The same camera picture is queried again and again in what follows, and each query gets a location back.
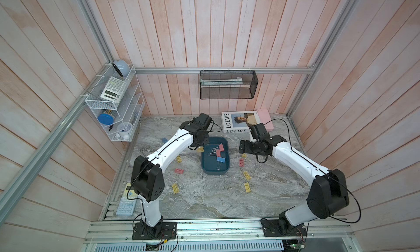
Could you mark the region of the blue binder clip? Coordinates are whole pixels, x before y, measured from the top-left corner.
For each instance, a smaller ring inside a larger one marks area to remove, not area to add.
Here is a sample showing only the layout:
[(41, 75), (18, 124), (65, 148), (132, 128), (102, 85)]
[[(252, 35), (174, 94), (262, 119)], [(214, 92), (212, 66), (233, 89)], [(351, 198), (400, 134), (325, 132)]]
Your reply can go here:
[(217, 166), (216, 166), (217, 170), (218, 171), (224, 170), (225, 169), (225, 158), (217, 157), (216, 161), (217, 161)]

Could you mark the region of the teal plastic storage box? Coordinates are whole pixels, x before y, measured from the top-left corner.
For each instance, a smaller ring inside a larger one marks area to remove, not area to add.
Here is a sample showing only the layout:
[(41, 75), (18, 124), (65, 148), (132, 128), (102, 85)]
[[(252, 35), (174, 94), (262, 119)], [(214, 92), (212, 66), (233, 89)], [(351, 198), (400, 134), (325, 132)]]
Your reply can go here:
[[(223, 137), (210, 137), (210, 142), (204, 146), (201, 154), (201, 167), (208, 175), (223, 175), (230, 168), (229, 145)], [(225, 158), (225, 169), (218, 171), (217, 157)]]

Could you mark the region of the yellow binder clip lowest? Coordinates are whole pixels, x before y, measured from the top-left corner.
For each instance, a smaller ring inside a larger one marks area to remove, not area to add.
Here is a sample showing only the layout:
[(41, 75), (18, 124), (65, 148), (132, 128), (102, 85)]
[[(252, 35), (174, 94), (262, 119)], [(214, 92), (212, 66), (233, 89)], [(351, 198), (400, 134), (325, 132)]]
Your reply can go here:
[(245, 187), (246, 193), (250, 193), (251, 192), (249, 183), (244, 183), (244, 187)]

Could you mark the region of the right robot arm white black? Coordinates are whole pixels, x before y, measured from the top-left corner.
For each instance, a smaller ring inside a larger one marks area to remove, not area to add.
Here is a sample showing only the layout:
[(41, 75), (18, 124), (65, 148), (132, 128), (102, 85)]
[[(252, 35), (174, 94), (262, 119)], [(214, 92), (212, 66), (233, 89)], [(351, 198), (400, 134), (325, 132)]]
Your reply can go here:
[(282, 232), (311, 220), (328, 218), (350, 204), (346, 178), (340, 170), (329, 170), (310, 160), (285, 138), (270, 135), (262, 123), (249, 130), (252, 140), (240, 141), (240, 153), (255, 155), (256, 159), (271, 156), (291, 168), (310, 187), (306, 201), (279, 215)]

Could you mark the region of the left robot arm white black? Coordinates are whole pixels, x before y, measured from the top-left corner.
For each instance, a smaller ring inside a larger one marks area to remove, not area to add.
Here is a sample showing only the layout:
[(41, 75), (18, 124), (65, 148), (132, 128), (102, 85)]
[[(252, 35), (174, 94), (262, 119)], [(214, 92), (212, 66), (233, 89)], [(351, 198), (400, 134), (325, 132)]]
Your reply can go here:
[(163, 219), (159, 197), (165, 188), (166, 169), (185, 149), (196, 149), (208, 143), (211, 123), (212, 118), (201, 113), (191, 121), (183, 122), (175, 135), (158, 150), (135, 159), (130, 189), (142, 202), (141, 220), (148, 227), (156, 227)]

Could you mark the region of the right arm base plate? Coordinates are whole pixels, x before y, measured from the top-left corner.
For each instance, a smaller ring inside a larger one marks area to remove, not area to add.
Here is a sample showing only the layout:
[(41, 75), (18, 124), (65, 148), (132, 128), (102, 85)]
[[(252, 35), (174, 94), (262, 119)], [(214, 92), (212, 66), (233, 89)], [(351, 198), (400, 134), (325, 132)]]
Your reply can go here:
[(283, 219), (266, 219), (260, 220), (262, 230), (265, 237), (306, 237), (307, 230), (304, 224), (292, 226)]

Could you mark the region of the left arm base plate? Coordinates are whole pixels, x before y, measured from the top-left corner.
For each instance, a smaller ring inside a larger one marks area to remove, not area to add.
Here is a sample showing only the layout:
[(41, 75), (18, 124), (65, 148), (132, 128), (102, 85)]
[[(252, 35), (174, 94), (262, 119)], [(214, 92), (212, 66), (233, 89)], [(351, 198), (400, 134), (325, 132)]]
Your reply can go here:
[(174, 221), (159, 222), (150, 227), (144, 222), (135, 223), (132, 240), (176, 240), (177, 223)]

